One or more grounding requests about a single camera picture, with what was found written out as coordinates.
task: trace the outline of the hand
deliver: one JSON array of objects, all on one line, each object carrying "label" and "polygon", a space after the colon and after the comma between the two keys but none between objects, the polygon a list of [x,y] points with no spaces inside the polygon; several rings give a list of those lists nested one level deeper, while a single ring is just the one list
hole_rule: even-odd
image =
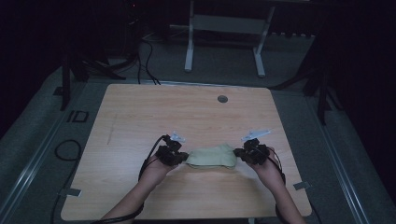
[{"label": "hand", "polygon": [[139,182],[145,184],[148,188],[153,189],[165,179],[169,171],[175,169],[176,166],[168,166],[160,162],[156,156],[148,159],[148,166],[142,174]]},{"label": "hand", "polygon": [[[273,152],[273,148],[270,147],[270,158],[278,164],[278,161],[275,159],[275,154]],[[267,187],[269,190],[273,191],[275,189],[284,187],[284,182],[282,176],[280,175],[279,170],[276,166],[271,163],[269,160],[266,160],[262,165],[259,164],[247,164],[250,166],[258,175],[260,181]]]}]

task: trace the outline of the forearm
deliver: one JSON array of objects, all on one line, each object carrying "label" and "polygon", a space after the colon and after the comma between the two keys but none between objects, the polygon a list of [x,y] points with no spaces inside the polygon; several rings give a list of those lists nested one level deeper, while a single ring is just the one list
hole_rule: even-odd
[{"label": "forearm", "polygon": [[[132,214],[139,209],[140,205],[147,199],[154,188],[155,185],[148,186],[144,182],[137,183],[102,219],[123,217]],[[118,223],[126,224],[133,223],[133,221],[133,219],[129,219]]]},{"label": "forearm", "polygon": [[270,190],[274,195],[276,206],[283,218],[290,224],[305,223],[286,187],[282,186]]}]

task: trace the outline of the metal stand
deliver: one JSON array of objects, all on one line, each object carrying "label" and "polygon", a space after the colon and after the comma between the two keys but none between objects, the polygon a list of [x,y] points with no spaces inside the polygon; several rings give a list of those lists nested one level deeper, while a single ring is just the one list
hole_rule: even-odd
[{"label": "metal stand", "polygon": [[268,29],[275,12],[275,7],[270,8],[266,20],[254,20],[194,14],[194,1],[191,0],[190,3],[189,45],[187,47],[186,63],[184,66],[184,70],[186,72],[190,72],[192,70],[194,30],[207,30],[260,35],[261,39],[259,44],[257,47],[253,48],[253,56],[256,61],[258,76],[265,76],[264,66],[262,64],[262,47],[264,45],[265,37],[267,37],[268,34]]}]

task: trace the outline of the table leg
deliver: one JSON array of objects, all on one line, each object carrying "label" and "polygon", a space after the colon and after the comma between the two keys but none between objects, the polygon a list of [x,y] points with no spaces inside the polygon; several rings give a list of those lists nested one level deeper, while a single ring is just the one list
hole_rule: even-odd
[{"label": "table leg", "polygon": [[256,61],[257,74],[259,77],[265,76],[264,66],[262,65],[262,47],[264,45],[265,37],[267,37],[268,29],[270,28],[271,19],[274,16],[275,7],[271,7],[265,20],[264,26],[262,27],[262,36],[260,38],[259,45],[253,48],[254,60]]},{"label": "table leg", "polygon": [[194,1],[190,1],[190,24],[189,24],[189,45],[187,46],[186,63],[184,65],[184,70],[190,72],[192,69],[192,56],[194,53],[194,43],[193,43],[193,22],[194,20]]}]

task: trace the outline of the dark background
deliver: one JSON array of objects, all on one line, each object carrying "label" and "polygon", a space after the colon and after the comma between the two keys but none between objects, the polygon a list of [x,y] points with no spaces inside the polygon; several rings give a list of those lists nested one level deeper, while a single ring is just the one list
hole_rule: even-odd
[{"label": "dark background", "polygon": [[[164,38],[169,23],[188,23],[189,1],[134,2],[134,14],[144,18]],[[249,5],[241,10],[238,1],[223,2],[226,7],[213,3],[217,1],[206,2],[197,9],[265,18]],[[305,64],[316,66],[318,61],[313,59],[321,58],[330,66],[330,84],[395,202],[392,173],[396,170],[396,3],[366,0],[352,5],[345,1],[276,4],[270,31],[273,35],[316,36]],[[45,78],[61,65],[66,43],[93,58],[124,54],[125,47],[119,40],[126,34],[127,15],[122,1],[3,1],[0,136],[18,118]]]}]

